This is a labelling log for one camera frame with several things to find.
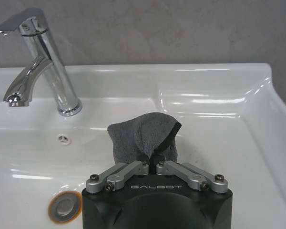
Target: gray wall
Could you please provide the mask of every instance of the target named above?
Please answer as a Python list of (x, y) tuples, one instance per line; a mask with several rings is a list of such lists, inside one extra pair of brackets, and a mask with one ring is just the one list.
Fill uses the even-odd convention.
[[(0, 0), (0, 22), (32, 6), (66, 65), (267, 62), (286, 103), (286, 0)], [(0, 38), (0, 67), (30, 61)]]

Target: faucet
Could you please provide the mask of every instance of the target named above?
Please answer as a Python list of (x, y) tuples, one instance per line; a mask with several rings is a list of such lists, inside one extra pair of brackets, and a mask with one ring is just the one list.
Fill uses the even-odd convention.
[(34, 60), (9, 86), (3, 101), (11, 107), (29, 106), (38, 77), (48, 82), (59, 114), (72, 116), (82, 109), (67, 72), (61, 62), (45, 16), (41, 9), (27, 8), (0, 24), (0, 35), (19, 31)]

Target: sink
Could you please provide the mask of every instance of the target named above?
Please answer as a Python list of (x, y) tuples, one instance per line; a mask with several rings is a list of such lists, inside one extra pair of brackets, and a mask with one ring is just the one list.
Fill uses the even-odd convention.
[[(67, 66), (83, 109), (60, 116), (40, 77), (29, 107), (2, 98), (22, 68), (0, 69), (0, 229), (56, 229), (47, 213), (114, 164), (107, 126), (148, 112), (174, 116), (178, 161), (224, 174), (232, 228), (286, 228), (286, 106), (267, 64)], [(67, 143), (60, 141), (64, 136)], [(81, 229), (79, 215), (63, 228)]]

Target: sink drain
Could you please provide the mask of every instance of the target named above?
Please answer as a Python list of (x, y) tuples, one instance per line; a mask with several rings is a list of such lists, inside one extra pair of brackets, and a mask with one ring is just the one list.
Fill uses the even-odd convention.
[(73, 191), (62, 192), (50, 203), (48, 214), (55, 223), (67, 223), (75, 219), (82, 210), (80, 193)]
[(67, 135), (57, 135), (57, 141), (63, 146), (68, 146), (71, 143), (71, 139)]

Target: gray microfiber cloth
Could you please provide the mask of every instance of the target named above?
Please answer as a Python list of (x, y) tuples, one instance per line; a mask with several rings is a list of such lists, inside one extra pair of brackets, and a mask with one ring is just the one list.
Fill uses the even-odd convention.
[(143, 114), (107, 128), (113, 142), (115, 163), (131, 163), (139, 156), (162, 153), (166, 160), (177, 161), (175, 136), (181, 124), (163, 113)]

